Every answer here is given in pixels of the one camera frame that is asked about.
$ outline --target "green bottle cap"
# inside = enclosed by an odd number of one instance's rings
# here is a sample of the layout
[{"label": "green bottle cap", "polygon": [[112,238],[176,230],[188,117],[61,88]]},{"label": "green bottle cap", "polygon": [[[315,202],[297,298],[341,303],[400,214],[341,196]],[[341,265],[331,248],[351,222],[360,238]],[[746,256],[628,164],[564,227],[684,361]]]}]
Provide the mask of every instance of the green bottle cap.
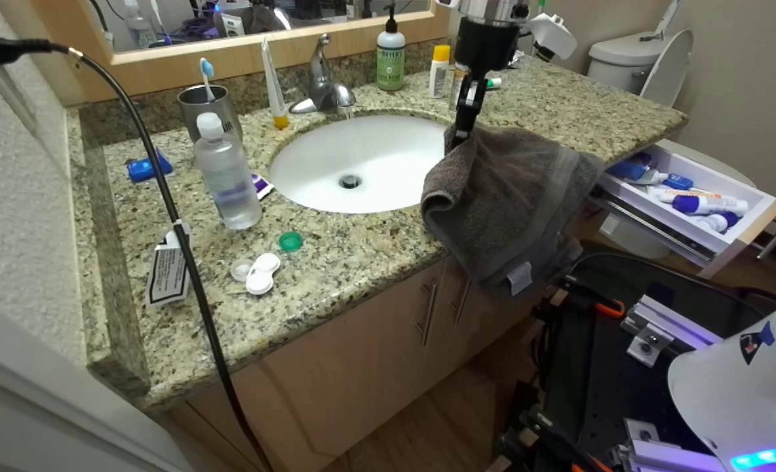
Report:
[{"label": "green bottle cap", "polygon": [[282,252],[297,252],[297,248],[303,245],[303,238],[298,236],[298,230],[288,230],[288,234],[282,234],[282,236],[279,238],[279,245],[280,245]]}]

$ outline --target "small cup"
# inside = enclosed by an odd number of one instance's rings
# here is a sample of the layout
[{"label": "small cup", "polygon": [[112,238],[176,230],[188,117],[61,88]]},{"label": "small cup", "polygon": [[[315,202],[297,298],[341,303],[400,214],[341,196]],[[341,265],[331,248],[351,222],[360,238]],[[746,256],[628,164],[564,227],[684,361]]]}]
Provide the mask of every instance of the small cup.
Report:
[{"label": "small cup", "polygon": [[195,141],[200,141],[201,134],[200,134],[196,117],[201,112],[218,112],[221,120],[222,120],[226,134],[234,130],[242,138],[242,125],[239,125],[239,117],[235,117],[235,112],[231,107],[229,88],[212,83],[210,92],[212,92],[212,99],[206,99],[206,86],[196,83],[196,86],[188,86],[188,88],[184,88],[179,95],[180,117],[184,117],[184,125],[185,125],[188,135]]}]

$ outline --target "wooden cabinet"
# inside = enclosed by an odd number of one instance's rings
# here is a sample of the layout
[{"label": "wooden cabinet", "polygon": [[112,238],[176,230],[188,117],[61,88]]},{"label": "wooden cabinet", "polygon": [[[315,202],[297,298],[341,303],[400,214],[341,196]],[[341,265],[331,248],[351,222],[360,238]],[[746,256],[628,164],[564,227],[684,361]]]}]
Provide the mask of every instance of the wooden cabinet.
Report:
[{"label": "wooden cabinet", "polygon": [[[525,298],[491,303],[446,260],[268,354],[235,373],[234,383],[276,470],[320,470],[528,311]],[[231,449],[247,449],[218,384],[185,409]],[[235,466],[256,463],[248,451],[242,458]]]}]

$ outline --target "bathroom floor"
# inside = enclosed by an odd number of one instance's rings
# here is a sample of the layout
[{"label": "bathroom floor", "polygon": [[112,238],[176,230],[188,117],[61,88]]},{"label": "bathroom floor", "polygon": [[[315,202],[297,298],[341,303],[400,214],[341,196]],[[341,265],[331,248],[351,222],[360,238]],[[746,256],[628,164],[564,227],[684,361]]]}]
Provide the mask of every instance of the bathroom floor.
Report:
[{"label": "bathroom floor", "polygon": [[[752,285],[776,293],[776,260],[752,252],[715,274],[724,285]],[[517,379],[533,373],[529,323],[517,325],[488,350],[436,384],[378,433],[336,458],[328,472],[480,472],[493,458]]]}]

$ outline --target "soap dispenser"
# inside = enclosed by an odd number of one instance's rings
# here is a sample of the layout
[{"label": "soap dispenser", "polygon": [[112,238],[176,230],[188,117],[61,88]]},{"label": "soap dispenser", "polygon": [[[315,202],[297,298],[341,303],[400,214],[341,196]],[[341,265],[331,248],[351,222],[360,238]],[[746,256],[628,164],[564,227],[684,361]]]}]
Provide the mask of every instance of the soap dispenser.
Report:
[{"label": "soap dispenser", "polygon": [[378,36],[378,86],[395,92],[406,76],[406,36],[399,30],[394,17],[394,3],[389,4],[386,30]]}]

